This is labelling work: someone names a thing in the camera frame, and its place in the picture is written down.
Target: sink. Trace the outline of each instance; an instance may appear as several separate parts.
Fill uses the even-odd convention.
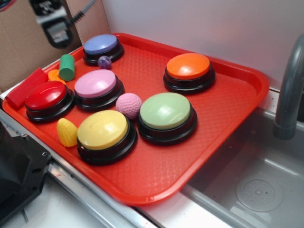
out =
[[[234,228],[304,227],[304,125],[279,140],[274,117],[257,108],[182,193]]]

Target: red block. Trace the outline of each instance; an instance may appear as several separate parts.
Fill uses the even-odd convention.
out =
[[[48,75],[41,68],[38,68],[19,86],[14,88],[5,99],[13,108],[19,109],[24,104],[25,98],[29,92],[36,86],[47,81]]]

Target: orange button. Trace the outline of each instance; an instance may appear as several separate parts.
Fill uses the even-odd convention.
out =
[[[168,74],[178,80],[196,79],[204,76],[209,69],[209,59],[197,53],[178,55],[167,63]]]

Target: gray faucet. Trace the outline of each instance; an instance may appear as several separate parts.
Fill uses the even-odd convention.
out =
[[[292,139],[297,120],[304,122],[304,33],[300,35],[289,57],[277,105],[274,136]]]

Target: blue button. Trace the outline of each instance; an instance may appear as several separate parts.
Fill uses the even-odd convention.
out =
[[[96,55],[111,50],[117,44],[117,37],[103,34],[89,39],[84,44],[84,50],[88,54]]]

